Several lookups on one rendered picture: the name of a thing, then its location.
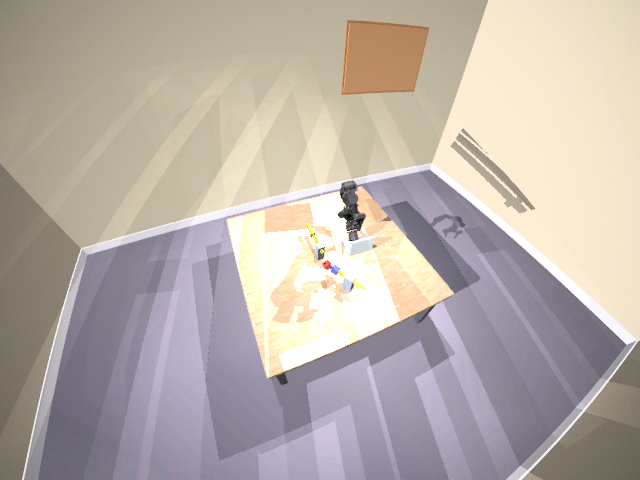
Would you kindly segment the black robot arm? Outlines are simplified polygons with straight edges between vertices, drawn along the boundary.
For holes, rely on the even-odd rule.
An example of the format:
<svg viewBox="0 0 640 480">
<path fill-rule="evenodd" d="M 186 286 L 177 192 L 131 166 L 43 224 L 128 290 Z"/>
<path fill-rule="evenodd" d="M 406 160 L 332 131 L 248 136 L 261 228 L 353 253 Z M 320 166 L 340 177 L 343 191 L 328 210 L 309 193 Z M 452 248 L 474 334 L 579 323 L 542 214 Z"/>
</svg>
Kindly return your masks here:
<svg viewBox="0 0 640 480">
<path fill-rule="evenodd" d="M 339 216 L 339 218 L 344 218 L 347 214 L 351 214 L 352 211 L 350 209 L 350 207 L 347 205 L 349 203 L 355 204 L 359 201 L 359 195 L 356 194 L 356 192 L 358 192 L 358 188 L 356 186 L 356 183 L 351 180 L 351 181 L 347 181 L 347 182 L 343 182 L 341 184 L 342 188 L 340 189 L 340 196 L 341 199 L 343 200 L 343 202 L 345 203 L 344 209 L 342 209 L 340 212 L 337 213 L 337 215 Z M 356 230 L 357 229 L 357 230 Z M 360 239 L 358 237 L 358 226 L 356 221 L 354 222 L 354 229 L 353 231 L 351 231 L 351 227 L 348 223 L 348 221 L 346 221 L 346 231 L 348 233 L 348 237 L 349 240 L 348 241 L 355 241 Z M 348 232 L 349 231 L 349 232 Z"/>
</svg>

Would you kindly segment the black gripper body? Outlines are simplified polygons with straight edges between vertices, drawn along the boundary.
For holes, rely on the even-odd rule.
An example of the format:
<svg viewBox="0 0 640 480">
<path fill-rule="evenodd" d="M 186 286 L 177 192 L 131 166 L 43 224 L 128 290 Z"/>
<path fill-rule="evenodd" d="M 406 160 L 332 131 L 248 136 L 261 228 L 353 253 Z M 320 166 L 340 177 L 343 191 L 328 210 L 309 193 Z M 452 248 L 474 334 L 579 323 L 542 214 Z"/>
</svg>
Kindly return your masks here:
<svg viewBox="0 0 640 480">
<path fill-rule="evenodd" d="M 347 205 L 350 207 L 352 213 L 351 214 L 347 214 L 344 218 L 352 218 L 353 217 L 354 219 L 363 219 L 363 218 L 367 217 L 365 212 L 360 212 L 358 210 L 358 206 L 359 206 L 358 203 L 355 203 L 355 204 L 349 203 Z"/>
</svg>

